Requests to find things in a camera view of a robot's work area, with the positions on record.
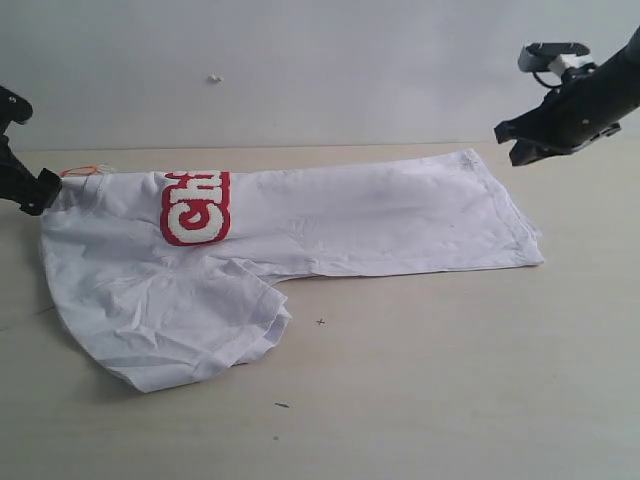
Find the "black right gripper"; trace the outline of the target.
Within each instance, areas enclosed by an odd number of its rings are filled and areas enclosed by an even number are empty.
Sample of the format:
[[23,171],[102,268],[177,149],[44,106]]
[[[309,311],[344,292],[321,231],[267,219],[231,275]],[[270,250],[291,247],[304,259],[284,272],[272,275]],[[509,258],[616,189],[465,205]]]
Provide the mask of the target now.
[[515,141],[509,152],[512,166],[571,155],[616,122],[624,83],[622,69],[597,69],[589,78],[550,91],[542,107],[501,121],[495,139],[498,144]]

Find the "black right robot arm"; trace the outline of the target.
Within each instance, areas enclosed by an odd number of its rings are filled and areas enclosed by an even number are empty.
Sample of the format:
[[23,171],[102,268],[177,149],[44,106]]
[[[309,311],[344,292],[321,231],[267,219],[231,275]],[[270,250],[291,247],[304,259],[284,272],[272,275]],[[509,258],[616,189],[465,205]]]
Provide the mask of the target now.
[[542,103],[495,128],[496,141],[509,141],[513,166],[572,155],[621,130],[620,120],[639,108],[639,35],[601,65],[578,42],[530,43],[518,67],[539,79],[552,73],[559,82],[538,83],[547,89]]

